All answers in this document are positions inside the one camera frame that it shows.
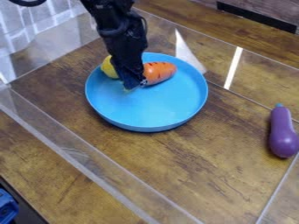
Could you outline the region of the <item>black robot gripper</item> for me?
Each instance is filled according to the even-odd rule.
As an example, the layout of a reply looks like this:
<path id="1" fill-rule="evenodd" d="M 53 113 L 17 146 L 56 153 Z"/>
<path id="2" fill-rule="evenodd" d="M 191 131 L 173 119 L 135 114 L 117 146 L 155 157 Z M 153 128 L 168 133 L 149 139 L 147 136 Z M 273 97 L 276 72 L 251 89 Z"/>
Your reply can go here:
<path id="1" fill-rule="evenodd" d="M 111 63 L 125 90 L 145 84 L 141 54 L 147 48 L 145 20 L 132 10 L 135 0 L 78 0 L 96 22 Z"/>

